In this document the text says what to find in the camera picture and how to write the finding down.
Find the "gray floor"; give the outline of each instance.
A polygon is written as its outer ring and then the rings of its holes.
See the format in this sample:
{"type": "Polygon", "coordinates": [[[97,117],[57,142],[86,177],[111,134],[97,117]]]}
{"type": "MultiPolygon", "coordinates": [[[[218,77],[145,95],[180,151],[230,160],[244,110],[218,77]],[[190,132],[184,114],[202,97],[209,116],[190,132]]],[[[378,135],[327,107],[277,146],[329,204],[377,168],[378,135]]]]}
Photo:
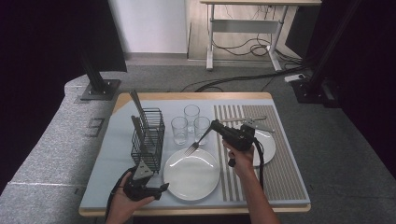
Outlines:
{"type": "MultiPolygon", "coordinates": [[[[168,55],[132,56],[128,73],[102,73],[120,79],[118,93],[181,91],[187,85],[223,77],[273,73],[269,63],[203,62],[168,55]]],[[[261,91],[271,78],[218,85],[224,91],[261,91]]],[[[103,223],[81,217],[79,203],[106,132],[116,98],[81,104],[86,76],[70,81],[52,123],[0,197],[2,223],[103,223]],[[89,137],[91,119],[105,120],[89,137]]],[[[188,88],[196,90],[200,85],[188,88]]],[[[264,89],[272,94],[290,147],[312,202],[307,213],[278,214],[282,223],[396,223],[396,181],[342,109],[298,104],[283,77],[264,89]]],[[[247,223],[247,216],[137,217],[133,223],[247,223]]]]}

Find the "dish rack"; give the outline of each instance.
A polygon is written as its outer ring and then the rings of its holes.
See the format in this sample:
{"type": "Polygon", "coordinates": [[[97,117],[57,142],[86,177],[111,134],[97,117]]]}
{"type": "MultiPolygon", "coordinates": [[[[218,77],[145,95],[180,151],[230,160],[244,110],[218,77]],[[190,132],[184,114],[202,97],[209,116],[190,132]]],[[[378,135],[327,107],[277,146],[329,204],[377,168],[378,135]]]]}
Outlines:
{"type": "Polygon", "coordinates": [[[165,134],[163,113],[159,108],[143,108],[143,111],[144,115],[139,120],[141,136],[136,131],[137,127],[134,127],[131,157],[134,164],[144,161],[152,172],[159,173],[165,134]]]}

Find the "black cable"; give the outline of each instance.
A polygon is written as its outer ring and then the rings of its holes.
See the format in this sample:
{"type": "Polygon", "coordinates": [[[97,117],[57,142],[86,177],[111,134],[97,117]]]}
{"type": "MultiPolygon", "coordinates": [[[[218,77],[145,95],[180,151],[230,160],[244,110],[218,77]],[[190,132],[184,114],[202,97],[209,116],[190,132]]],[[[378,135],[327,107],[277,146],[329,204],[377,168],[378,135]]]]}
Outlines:
{"type": "Polygon", "coordinates": [[[267,15],[268,15],[268,7],[264,7],[265,8],[265,15],[264,15],[264,20],[267,19],[267,15]]]}
{"type": "Polygon", "coordinates": [[[261,90],[261,91],[264,91],[265,88],[272,82],[272,80],[274,80],[274,78],[275,78],[275,77],[271,77],[271,79],[267,82],[267,84],[265,84],[265,85],[262,87],[262,90],[261,90]]]}
{"type": "Polygon", "coordinates": [[[257,138],[254,138],[254,145],[256,146],[257,152],[259,153],[259,158],[260,158],[260,166],[259,166],[259,181],[260,185],[262,186],[262,189],[264,189],[264,177],[263,177],[263,171],[264,171],[264,147],[262,146],[262,143],[257,140],[257,138]]]}
{"type": "Polygon", "coordinates": [[[250,20],[251,21],[256,20],[257,18],[259,18],[259,15],[260,15],[260,7],[257,6],[257,11],[254,13],[253,17],[250,20]]]}
{"type": "Polygon", "coordinates": [[[264,42],[268,42],[268,41],[266,41],[266,40],[264,40],[264,39],[260,39],[260,38],[256,37],[256,38],[250,38],[250,39],[247,40],[244,44],[239,45],[239,46],[236,46],[236,47],[221,47],[221,46],[217,45],[215,41],[212,41],[212,43],[213,43],[213,46],[214,46],[215,48],[217,48],[217,49],[223,49],[223,50],[225,50],[225,51],[227,51],[227,52],[229,52],[229,53],[231,53],[232,55],[235,55],[235,56],[243,56],[243,55],[248,55],[248,54],[250,54],[250,53],[253,54],[253,55],[255,55],[255,56],[264,56],[267,52],[265,52],[264,54],[257,54],[257,53],[254,52],[254,50],[257,50],[257,49],[265,49],[265,51],[267,51],[267,50],[266,50],[266,46],[264,46],[264,45],[252,45],[252,46],[250,46],[250,51],[249,51],[249,52],[246,52],[246,53],[234,53],[234,52],[231,52],[231,51],[229,50],[229,49],[238,49],[238,48],[242,48],[242,47],[244,47],[248,42],[253,41],[253,40],[261,40],[261,41],[264,41],[264,42]]]}
{"type": "Polygon", "coordinates": [[[303,60],[299,59],[299,58],[293,58],[289,55],[285,55],[282,52],[280,52],[279,50],[275,50],[275,52],[277,53],[277,56],[279,56],[280,59],[282,59],[284,62],[287,63],[296,63],[296,64],[302,64],[303,60]]]}
{"type": "Polygon", "coordinates": [[[269,74],[269,75],[258,75],[258,76],[250,76],[250,77],[228,77],[228,78],[223,78],[223,79],[219,79],[217,81],[213,81],[211,83],[205,84],[204,86],[198,88],[198,90],[196,90],[195,92],[200,92],[200,91],[204,91],[209,87],[212,87],[214,85],[220,84],[220,83],[224,83],[224,82],[229,82],[229,81],[237,81],[237,80],[251,80],[251,79],[259,79],[259,78],[265,78],[265,77],[277,77],[277,76],[283,76],[286,75],[288,73],[292,73],[292,72],[296,72],[296,71],[301,71],[304,70],[306,68],[305,65],[301,65],[295,68],[291,68],[288,70],[284,70],[278,73],[274,73],[274,74],[269,74]]]}
{"type": "Polygon", "coordinates": [[[288,65],[294,65],[294,67],[296,67],[296,66],[298,66],[299,64],[297,64],[297,63],[284,63],[284,64],[283,64],[283,68],[285,68],[286,70],[291,69],[291,68],[288,68],[288,67],[287,67],[288,65]]]}
{"type": "Polygon", "coordinates": [[[227,12],[227,15],[228,15],[231,19],[233,19],[233,17],[230,15],[230,13],[228,13],[227,5],[224,5],[224,6],[225,6],[225,11],[227,12]]]}
{"type": "Polygon", "coordinates": [[[220,92],[224,92],[224,90],[220,87],[208,87],[207,89],[217,89],[220,90],[220,92]]]}
{"type": "Polygon", "coordinates": [[[274,6],[273,20],[274,20],[274,17],[275,17],[275,12],[276,12],[276,6],[274,6]]]}
{"type": "Polygon", "coordinates": [[[106,206],[106,213],[105,213],[105,221],[107,220],[108,212],[110,211],[111,202],[113,201],[114,194],[116,194],[118,188],[123,188],[123,186],[120,187],[121,181],[122,181],[122,179],[128,174],[128,172],[131,172],[131,171],[132,171],[132,169],[133,169],[133,168],[129,168],[127,171],[125,171],[125,172],[122,174],[122,176],[120,177],[120,179],[117,181],[117,183],[116,183],[116,185],[114,186],[113,190],[111,190],[110,195],[108,196],[108,199],[107,199],[107,206],[106,206]]]}
{"type": "Polygon", "coordinates": [[[194,83],[191,83],[191,84],[187,85],[186,87],[184,87],[180,92],[183,92],[183,91],[186,90],[188,87],[193,86],[193,85],[196,85],[196,84],[200,84],[200,83],[208,82],[208,81],[217,81],[217,80],[219,80],[219,79],[216,78],[216,79],[209,79],[209,80],[194,82],[194,83]]]}

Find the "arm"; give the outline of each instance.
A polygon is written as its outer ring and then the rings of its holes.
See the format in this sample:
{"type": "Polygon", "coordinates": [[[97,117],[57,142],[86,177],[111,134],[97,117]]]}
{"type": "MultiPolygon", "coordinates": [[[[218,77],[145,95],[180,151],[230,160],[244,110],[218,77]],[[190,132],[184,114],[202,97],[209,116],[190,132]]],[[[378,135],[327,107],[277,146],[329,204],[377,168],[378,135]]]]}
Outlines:
{"type": "Polygon", "coordinates": [[[236,165],[234,170],[241,179],[242,188],[247,198],[247,209],[250,213],[252,224],[277,224],[280,223],[271,205],[268,203],[267,197],[262,191],[253,169],[253,150],[238,151],[230,146],[226,141],[223,145],[230,149],[229,157],[235,159],[236,165]]]}
{"type": "Polygon", "coordinates": [[[130,175],[131,173],[128,173],[122,179],[119,188],[114,194],[113,200],[111,201],[110,209],[108,211],[106,224],[124,223],[132,216],[136,209],[154,201],[154,197],[147,197],[138,202],[134,202],[125,195],[123,191],[123,186],[125,185],[130,175]]]}

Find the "metal bracket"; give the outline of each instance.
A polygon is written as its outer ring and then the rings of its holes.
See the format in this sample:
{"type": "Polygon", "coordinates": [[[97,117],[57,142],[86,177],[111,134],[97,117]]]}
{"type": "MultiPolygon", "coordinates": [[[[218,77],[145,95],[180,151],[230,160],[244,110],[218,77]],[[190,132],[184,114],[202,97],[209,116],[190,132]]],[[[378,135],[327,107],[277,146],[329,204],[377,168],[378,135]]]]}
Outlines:
{"type": "Polygon", "coordinates": [[[102,91],[96,91],[93,89],[93,86],[90,84],[85,89],[82,94],[80,100],[81,101],[90,101],[90,100],[105,100],[111,101],[113,99],[114,94],[117,91],[117,88],[120,85],[120,80],[118,79],[104,79],[105,86],[102,91]]]}

